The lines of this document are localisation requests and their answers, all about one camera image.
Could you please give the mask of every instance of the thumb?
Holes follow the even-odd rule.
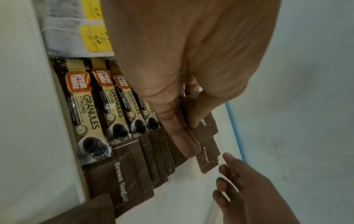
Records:
[[[229,99],[211,96],[202,91],[187,114],[188,124],[196,128],[199,122],[206,117],[214,108],[226,103]]]

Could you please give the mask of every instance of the coffee cup image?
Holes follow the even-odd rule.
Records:
[[[135,119],[131,125],[132,133],[145,134],[146,125],[145,122],[140,119]]]
[[[115,122],[108,128],[108,134],[110,138],[114,139],[126,138],[129,136],[129,129],[127,125]]]
[[[149,117],[148,119],[146,119],[146,123],[148,128],[152,130],[156,130],[159,128],[159,122],[153,117]]]
[[[104,159],[108,156],[110,146],[104,139],[97,136],[85,136],[79,142],[79,149],[82,154],[89,154],[94,159]]]

